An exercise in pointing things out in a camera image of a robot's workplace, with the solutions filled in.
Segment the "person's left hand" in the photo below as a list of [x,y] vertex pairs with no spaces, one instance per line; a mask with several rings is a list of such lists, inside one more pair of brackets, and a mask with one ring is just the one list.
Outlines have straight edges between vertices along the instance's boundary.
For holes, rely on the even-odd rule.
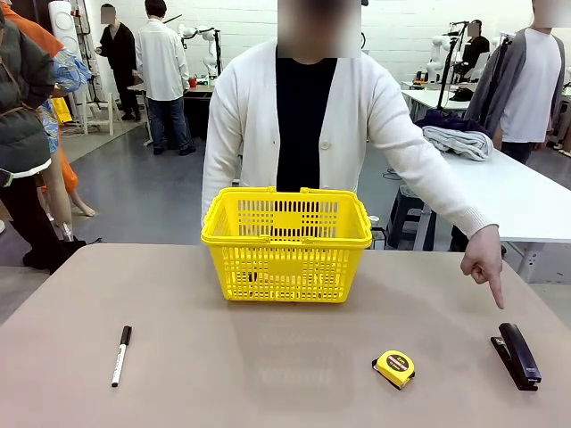
[[477,284],[489,285],[499,309],[504,309],[502,268],[499,228],[497,225],[483,227],[469,238],[460,269],[465,276],[471,276]]

